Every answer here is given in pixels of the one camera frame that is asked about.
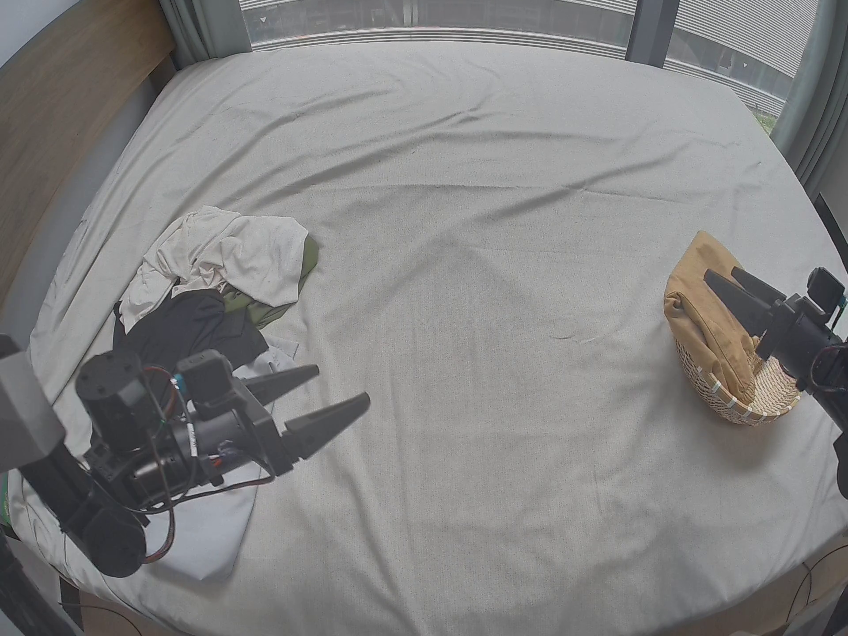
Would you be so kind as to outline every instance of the white cable label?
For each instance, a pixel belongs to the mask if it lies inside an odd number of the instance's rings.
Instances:
[[[192,453],[192,457],[197,457],[197,438],[194,436],[194,424],[191,421],[185,423],[188,429],[188,450]]]

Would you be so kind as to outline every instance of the white bed sheet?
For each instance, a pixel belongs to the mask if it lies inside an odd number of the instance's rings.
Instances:
[[[143,252],[203,204],[292,216],[321,246],[269,332],[322,375],[276,418],[361,390],[372,408],[260,489],[224,583],[103,578],[13,482],[16,531],[82,588],[203,634],[648,633],[744,598],[848,522],[821,408],[726,423],[663,318],[698,229],[783,291],[816,265],[848,280],[726,87],[442,42],[181,72],[30,341],[72,451],[88,424],[69,379],[109,346]]]

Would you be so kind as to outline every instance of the black garment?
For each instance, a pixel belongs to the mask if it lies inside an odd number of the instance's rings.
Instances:
[[[143,365],[164,367],[172,374],[180,360],[207,348],[227,356],[233,370],[268,350],[247,310],[226,313],[217,290],[189,290],[173,299],[169,292],[129,333],[121,323],[120,305],[114,306],[112,348],[129,348]],[[164,375],[150,376],[150,387],[161,404],[167,402],[170,386]]]

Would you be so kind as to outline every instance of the wooden headboard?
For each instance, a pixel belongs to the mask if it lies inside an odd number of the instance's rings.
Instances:
[[[0,68],[0,305],[59,186],[173,49],[159,0],[81,0]]]

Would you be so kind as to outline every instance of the brown garment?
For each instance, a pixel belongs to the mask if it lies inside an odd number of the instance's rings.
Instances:
[[[732,280],[736,258],[706,231],[698,231],[666,284],[664,311],[677,341],[698,366],[745,404],[754,401],[754,372],[748,353],[754,342],[704,282],[712,269]]]

